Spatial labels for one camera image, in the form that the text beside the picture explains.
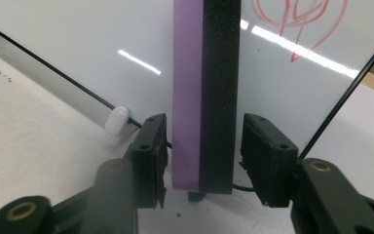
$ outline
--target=screw hole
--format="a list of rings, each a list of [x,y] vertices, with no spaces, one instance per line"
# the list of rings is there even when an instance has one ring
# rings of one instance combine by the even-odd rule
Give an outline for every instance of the screw hole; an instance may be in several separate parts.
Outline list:
[[[24,202],[14,206],[7,214],[7,220],[18,221],[33,214],[36,210],[36,204],[33,202]]]
[[[323,172],[323,173],[330,172],[330,170],[331,170],[329,165],[327,165],[325,163],[322,163],[322,162],[319,162],[319,161],[312,162],[311,167],[313,169],[315,169],[317,171],[320,171],[320,172]]]
[[[356,226],[355,232],[357,234],[374,234],[374,232],[365,226]]]

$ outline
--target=brass screw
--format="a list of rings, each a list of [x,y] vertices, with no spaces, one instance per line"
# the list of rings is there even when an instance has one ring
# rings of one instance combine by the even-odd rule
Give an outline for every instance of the brass screw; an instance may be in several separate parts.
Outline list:
[[[28,207],[28,210],[26,210],[25,212],[23,212],[21,214],[16,214],[16,211],[18,209],[21,209],[21,208],[24,208],[24,207]],[[24,203],[21,203],[21,204],[17,204],[13,208],[11,208],[11,210],[8,212],[7,220],[9,220],[9,221],[21,220],[25,217],[30,216],[32,213],[35,212],[35,210],[36,210],[36,204],[33,203],[33,202],[24,202]]]
[[[330,172],[330,167],[329,165],[323,163],[323,162],[320,162],[320,161],[315,161],[315,162],[312,162],[311,163],[311,167],[317,171],[320,171],[320,172],[323,172],[323,173],[327,173],[327,172]]]

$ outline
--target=purple foam block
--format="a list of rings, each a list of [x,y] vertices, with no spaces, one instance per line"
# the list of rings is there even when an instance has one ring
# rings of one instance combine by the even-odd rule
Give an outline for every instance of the purple foam block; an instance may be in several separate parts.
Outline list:
[[[172,186],[199,191],[203,0],[174,1]]]

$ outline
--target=whiteboard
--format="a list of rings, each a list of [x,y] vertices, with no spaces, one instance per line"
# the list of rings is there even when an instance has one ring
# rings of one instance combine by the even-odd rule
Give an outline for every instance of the whiteboard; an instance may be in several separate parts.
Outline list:
[[[0,32],[143,122],[168,116],[172,1],[1,0]],[[243,114],[270,119],[302,152],[374,56],[374,1],[244,0]]]

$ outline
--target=table surface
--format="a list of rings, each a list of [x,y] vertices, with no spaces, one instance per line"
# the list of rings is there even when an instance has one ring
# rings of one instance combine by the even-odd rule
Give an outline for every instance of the table surface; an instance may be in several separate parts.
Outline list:
[[[26,195],[56,204],[93,183],[97,166],[120,157],[101,127],[102,104],[0,38],[0,208]],[[374,198],[374,90],[359,85],[308,157],[337,165]],[[163,210],[139,210],[140,233],[294,233],[289,209],[263,207],[253,193],[207,195],[189,203],[168,188]],[[247,184],[239,167],[235,182]]]

